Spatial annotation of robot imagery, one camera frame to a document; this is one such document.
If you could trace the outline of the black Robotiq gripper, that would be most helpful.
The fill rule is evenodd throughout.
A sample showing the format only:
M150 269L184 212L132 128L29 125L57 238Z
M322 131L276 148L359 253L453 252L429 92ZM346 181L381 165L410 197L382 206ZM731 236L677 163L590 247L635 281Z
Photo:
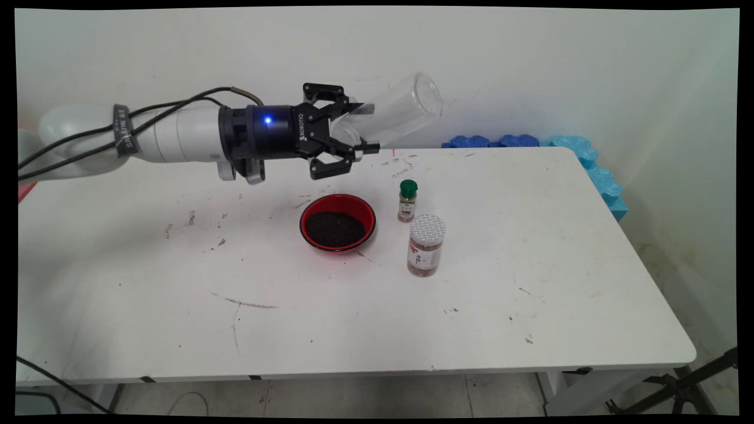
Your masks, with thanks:
M300 105L219 108L221 147L229 161L310 158L313 180L347 174L356 153L376 154L381 145L362 138L354 147L334 138L323 139L323 119L337 120L362 105L351 101L342 86L304 83ZM321 153L340 159L325 163L318 159Z

